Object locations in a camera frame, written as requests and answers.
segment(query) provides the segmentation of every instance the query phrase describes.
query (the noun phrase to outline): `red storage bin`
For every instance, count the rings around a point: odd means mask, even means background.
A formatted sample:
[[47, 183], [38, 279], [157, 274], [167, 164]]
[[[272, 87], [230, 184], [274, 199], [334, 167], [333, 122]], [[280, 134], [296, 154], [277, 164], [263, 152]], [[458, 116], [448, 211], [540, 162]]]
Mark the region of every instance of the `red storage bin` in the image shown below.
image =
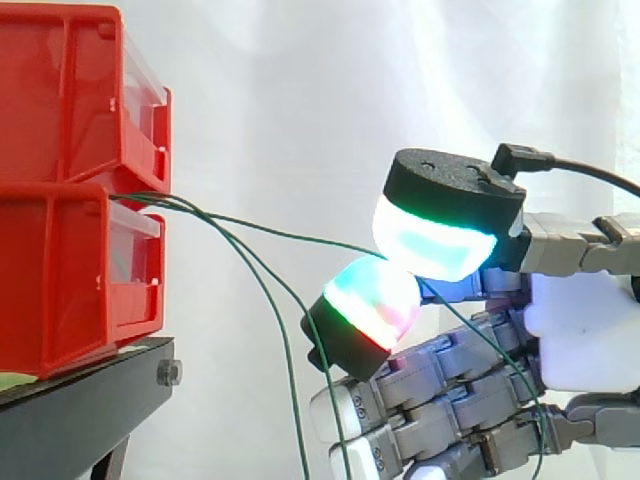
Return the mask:
[[0, 371], [47, 378], [162, 328], [164, 222], [92, 184], [0, 184]]
[[0, 182], [170, 187], [169, 91], [109, 6], [0, 2]]

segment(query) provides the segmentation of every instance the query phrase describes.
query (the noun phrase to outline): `led light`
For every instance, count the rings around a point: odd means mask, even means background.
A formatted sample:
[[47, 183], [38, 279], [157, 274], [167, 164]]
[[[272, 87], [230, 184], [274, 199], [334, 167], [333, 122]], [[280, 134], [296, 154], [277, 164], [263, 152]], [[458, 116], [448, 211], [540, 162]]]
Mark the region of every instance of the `led light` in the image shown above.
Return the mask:
[[457, 282], [489, 258], [497, 239], [477, 230], [435, 223], [380, 197], [373, 218], [380, 251], [414, 275]]
[[346, 321], [391, 350], [416, 319], [421, 303], [415, 277], [373, 256], [351, 263], [324, 290]]

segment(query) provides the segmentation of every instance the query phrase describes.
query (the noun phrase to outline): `white backdrop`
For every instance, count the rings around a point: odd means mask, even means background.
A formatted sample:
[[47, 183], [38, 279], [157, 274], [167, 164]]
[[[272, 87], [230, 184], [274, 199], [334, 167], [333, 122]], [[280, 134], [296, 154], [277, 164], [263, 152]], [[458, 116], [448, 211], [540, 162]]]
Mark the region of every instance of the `white backdrop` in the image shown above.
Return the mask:
[[[116, 4], [174, 93], [174, 191], [217, 212], [372, 247], [371, 214], [400, 148], [490, 159], [499, 142], [520, 142], [607, 168], [635, 151], [638, 49], [620, 13], [632, 0]], [[532, 210], [591, 218], [614, 207], [610, 189], [588, 179], [522, 183]], [[265, 299], [211, 229], [175, 215], [169, 228], [163, 333], [176, 337], [184, 381], [136, 431], [124, 479], [301, 478]], [[307, 302], [353, 258], [242, 233]], [[322, 377], [285, 302], [306, 404]], [[425, 312], [405, 344], [454, 324]], [[329, 479], [327, 446], [304, 420], [313, 476]], [[548, 459], [542, 478], [634, 478], [638, 458], [578, 446]]]

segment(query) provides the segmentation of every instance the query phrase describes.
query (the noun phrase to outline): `green wire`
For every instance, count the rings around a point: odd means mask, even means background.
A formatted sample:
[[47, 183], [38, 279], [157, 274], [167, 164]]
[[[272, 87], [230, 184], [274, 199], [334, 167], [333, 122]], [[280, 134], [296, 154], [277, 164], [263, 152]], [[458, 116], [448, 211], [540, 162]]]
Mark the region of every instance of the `green wire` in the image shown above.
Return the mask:
[[[128, 196], [122, 196], [122, 197], [130, 198], [132, 200], [140, 201], [142, 203], [155, 204], [157, 206], [170, 208], [170, 209], [173, 208], [170, 205], [170, 202], [163, 202], [163, 199], [164, 198], [176, 198], [176, 200], [179, 199], [179, 197], [174, 197], [174, 196], [165, 195], [165, 194], [158, 194], [156, 192], [141, 192], [140, 194], [128, 195]], [[208, 212], [202, 212], [201, 210], [200, 210], [200, 212], [202, 214], [204, 214], [205, 216], [211, 218], [211, 219], [215, 218], [215, 219], [219, 219], [219, 220], [222, 220], [222, 221], [228, 221], [228, 222], [231, 222], [231, 223], [236, 223], [236, 224], [239, 224], [239, 225], [242, 225], [242, 226], [245, 226], [245, 227], [249, 227], [249, 228], [253, 228], [253, 229], [256, 229], [256, 230], [261, 230], [263, 232], [271, 233], [273, 235], [278, 235], [278, 236], [285, 237], [285, 238], [291, 238], [291, 239], [295, 239], [295, 240], [318, 243], [318, 244], [323, 244], [323, 245], [328, 245], [328, 246], [346, 248], [346, 249], [353, 250], [353, 251], [356, 251], [356, 252], [365, 253], [365, 254], [369, 254], [369, 255], [374, 255], [374, 256], [379, 257], [379, 258], [384, 258], [378, 252], [374, 252], [372, 250], [369, 250], [369, 249], [366, 249], [366, 248], [363, 248], [363, 247], [359, 247], [359, 246], [356, 246], [356, 245], [351, 245], [351, 244], [343, 243], [343, 242], [336, 242], [336, 241], [333, 241], [333, 240], [326, 240], [326, 239], [322, 239], [322, 238], [310, 237], [310, 236], [305, 236], [305, 235], [292, 234], [292, 233], [283, 232], [283, 231], [280, 231], [280, 230], [275, 230], [275, 229], [272, 229], [272, 228], [269, 228], [269, 227], [265, 227], [265, 226], [262, 226], [262, 225], [258, 225], [258, 224], [255, 224], [255, 223], [247, 222], [245, 220], [236, 219], [236, 218], [233, 218], [233, 217], [227, 217], [227, 216], [224, 216], [224, 215], [208, 213]], [[514, 369], [514, 371], [516, 372], [516, 375], [518, 375], [522, 379], [525, 387], [527, 388], [529, 394], [531, 395], [531, 397], [533, 399], [535, 408], [537, 410], [537, 417], [538, 417], [537, 420], [538, 420], [539, 425], [540, 425], [540, 436], [538, 438], [538, 453], [539, 453], [539, 456], [538, 456], [538, 462], [537, 462], [537, 465], [536, 465], [536, 469], [535, 469], [535, 471], [533, 473], [533, 477], [532, 477], [532, 480], [536, 480], [538, 478], [539, 474], [540, 474], [540, 471], [542, 469], [542, 463], [544, 461], [544, 449], [545, 449], [545, 441], [546, 441], [546, 435], [547, 435], [547, 421], [546, 421], [546, 418], [544, 416], [544, 410], [542, 409], [542, 405], [540, 404], [533, 387], [529, 383], [529, 380], [525, 377], [524, 372], [522, 371], [522, 369], [515, 363], [513, 358], [505, 350], [503, 350], [498, 344], [493, 342], [493, 340], [491, 340], [489, 337], [487, 337], [471, 321], [466, 319], [460, 312], [458, 312], [458, 310], [456, 310], [445, 298], [443, 298], [442, 295], [440, 295], [436, 291], [436, 289], [433, 288], [426, 280], [424, 280], [422, 278], [419, 278], [419, 281], [421, 283], [423, 283], [425, 285], [425, 287], [427, 289], [429, 289], [431, 291], [431, 293], [433, 293], [433, 295], [436, 298], [438, 298], [438, 300], [451, 313], [453, 313], [461, 322], [463, 322], [468, 328], [470, 328], [474, 333], [476, 333], [478, 336], [480, 336], [480, 338], [482, 338], [487, 344], [489, 344], [489, 346], [491, 348], [493, 348], [504, 359], [505, 363], [507, 363], [509, 366], [511, 366]]]
[[[201, 218], [195, 212], [192, 212], [192, 214], [195, 215], [197, 218]], [[282, 342], [284, 344], [285, 360], [286, 360], [286, 363], [287, 363], [287, 372], [288, 372], [288, 377], [289, 377], [289, 390], [290, 390], [290, 393], [291, 393], [291, 403], [292, 403], [292, 406], [293, 406], [293, 416], [294, 416], [294, 419], [295, 419], [296, 434], [297, 434], [297, 439], [298, 439], [298, 450], [300, 452], [300, 461], [302, 463], [302, 471], [303, 471], [303, 474], [304, 474], [304, 478], [306, 480], [309, 480], [311, 478], [311, 475], [309, 473], [309, 462], [307, 460], [307, 453], [306, 453], [306, 448], [305, 448], [305, 445], [304, 445], [304, 435], [303, 435], [303, 432], [302, 432], [302, 420], [300, 418], [300, 405], [299, 405], [299, 402], [298, 402], [298, 393], [297, 393], [297, 387], [296, 387], [296, 381], [295, 381], [295, 372], [294, 372], [294, 367], [293, 367], [293, 356], [291, 354], [291, 345], [289, 343], [289, 337], [287, 335], [287, 329], [286, 329], [286, 326], [284, 324], [284, 320], [282, 319], [282, 315], [280, 314], [280, 311], [279, 311], [279, 309], [278, 309], [278, 307], [277, 307], [277, 305], [275, 303], [275, 300], [273, 299], [273, 296], [271, 295], [271, 292], [269, 291], [269, 288], [265, 284], [265, 282], [262, 279], [262, 277], [260, 276], [260, 274], [256, 271], [255, 267], [251, 264], [251, 261], [242, 252], [242, 250], [240, 250], [240, 248], [238, 247], [237, 244], [239, 243], [239, 244], [243, 245], [244, 248], [246, 248], [246, 245], [244, 245], [235, 235], [232, 235], [226, 229], [222, 228], [221, 226], [219, 226], [215, 222], [213, 222], [213, 220], [207, 221], [207, 223], [209, 223], [216, 230], [218, 230], [218, 232], [224, 237], [224, 239], [227, 240], [227, 242], [229, 242], [229, 244], [234, 248], [236, 253], [238, 255], [240, 255], [240, 257], [242, 258], [244, 263], [247, 265], [249, 270], [251, 270], [251, 273], [253, 274], [254, 278], [259, 283], [260, 287], [262, 288], [262, 291], [264, 292], [265, 296], [267, 297], [267, 300], [269, 301], [269, 304], [271, 305], [273, 313], [275, 314], [275, 317], [276, 317], [276, 319], [278, 321], [278, 326], [280, 327], [280, 332], [281, 332], [281, 335], [282, 335]]]
[[[158, 195], [155, 195], [154, 193], [149, 195], [148, 193], [149, 192], [144, 192], [144, 193], [140, 193], [140, 194], [132, 194], [132, 195], [114, 195], [114, 196], [112, 196], [112, 198], [114, 198], [114, 199], [130, 199], [130, 200], [134, 200], [134, 201], [141, 202], [141, 203], [155, 205], [155, 206], [168, 208], [168, 209], [176, 210], [176, 211], [180, 211], [180, 212], [190, 213], [190, 214], [194, 215], [195, 217], [199, 218], [200, 220], [204, 221], [205, 223], [208, 223], [209, 225], [213, 226], [216, 230], [218, 230], [225, 237], [225, 239], [227, 239], [227, 241], [229, 241], [229, 243], [232, 244], [232, 246], [235, 248], [236, 252], [241, 257], [243, 257], [245, 262], [248, 262], [247, 265], [250, 265], [249, 260], [239, 250], [239, 248], [236, 245], [236, 243], [241, 245], [247, 251], [247, 253], [249, 253], [260, 264], [260, 266], [262, 266], [262, 268], [264, 268], [265, 271], [276, 282], [278, 282], [293, 297], [293, 299], [296, 301], [296, 303], [300, 306], [300, 308], [304, 312], [307, 320], [309, 321], [309, 325], [311, 327], [312, 333], [313, 333], [314, 338], [316, 340], [316, 344], [318, 346], [318, 351], [320, 353], [320, 359], [321, 359], [322, 367], [323, 367], [323, 373], [325, 375], [325, 379], [326, 379], [326, 382], [327, 382], [327, 387], [329, 389], [329, 396], [330, 396], [330, 399], [331, 399], [331, 404], [332, 404], [332, 408], [333, 408], [333, 412], [334, 412], [336, 426], [337, 426], [337, 429], [338, 429], [338, 436], [339, 436], [339, 440], [340, 440], [340, 448], [342, 450], [342, 457], [343, 457], [343, 462], [344, 462], [344, 467], [345, 467], [347, 480], [352, 480], [351, 466], [350, 466], [350, 463], [349, 463], [349, 457], [347, 455], [346, 442], [345, 442], [345, 438], [344, 438], [344, 429], [342, 427], [342, 422], [341, 422], [340, 416], [339, 416], [338, 402], [337, 402], [337, 399], [336, 399], [335, 390], [333, 388], [333, 380], [331, 378], [331, 373], [329, 372], [329, 362], [327, 360], [326, 351], [324, 349], [324, 345], [322, 344], [322, 340], [320, 338], [320, 334], [318, 333], [317, 327], [315, 325], [315, 321], [314, 321], [313, 317], [311, 316], [311, 314], [309, 313], [308, 309], [305, 307], [304, 302], [302, 301], [300, 296], [278, 274], [276, 274], [251, 248], [249, 248], [245, 242], [240, 240], [236, 235], [232, 234], [231, 232], [227, 231], [226, 229], [224, 229], [223, 227], [218, 225], [211, 218], [210, 215], [208, 215], [206, 212], [202, 211], [196, 205], [194, 205], [193, 203], [191, 203], [191, 202], [189, 202], [189, 201], [187, 201], [187, 200], [185, 200], [185, 199], [183, 199], [181, 197], [178, 197], [178, 196], [175, 196], [175, 195], [169, 195], [169, 194], [162, 194], [160, 201], [158, 201], [158, 198], [157, 198]], [[184, 208], [184, 207], [181, 207], [179, 205], [176, 205], [173, 202], [169, 202], [169, 201], [166, 200], [167, 198], [171, 198], [171, 199], [173, 199], [173, 200], [175, 200], [177, 202], [183, 203], [188, 208]], [[299, 414], [298, 407], [297, 407], [297, 405], [298, 405], [297, 398], [295, 399], [294, 404], [295, 404], [294, 413], [297, 412]], [[301, 429], [301, 424], [299, 423], [299, 416], [296, 417], [296, 428], [298, 429], [299, 445], [302, 445], [301, 456], [305, 455], [305, 459], [303, 460], [303, 465], [306, 465], [306, 454], [304, 454], [304, 442], [301, 439], [302, 429]]]

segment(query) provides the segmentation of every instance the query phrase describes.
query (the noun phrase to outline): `black cap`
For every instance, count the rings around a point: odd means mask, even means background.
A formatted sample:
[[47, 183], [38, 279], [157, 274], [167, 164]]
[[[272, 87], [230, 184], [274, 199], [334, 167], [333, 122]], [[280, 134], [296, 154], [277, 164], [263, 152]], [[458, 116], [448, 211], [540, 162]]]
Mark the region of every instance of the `black cap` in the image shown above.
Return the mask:
[[420, 218], [498, 237], [507, 234], [526, 196], [488, 162], [422, 149], [396, 153], [383, 193]]
[[[389, 351], [349, 323], [324, 296], [316, 300], [309, 313], [318, 330], [329, 366], [338, 365], [357, 380], [366, 382], [389, 357]], [[306, 316], [302, 318], [300, 326], [315, 345], [313, 330]], [[322, 371], [317, 345], [309, 352], [308, 359]]]

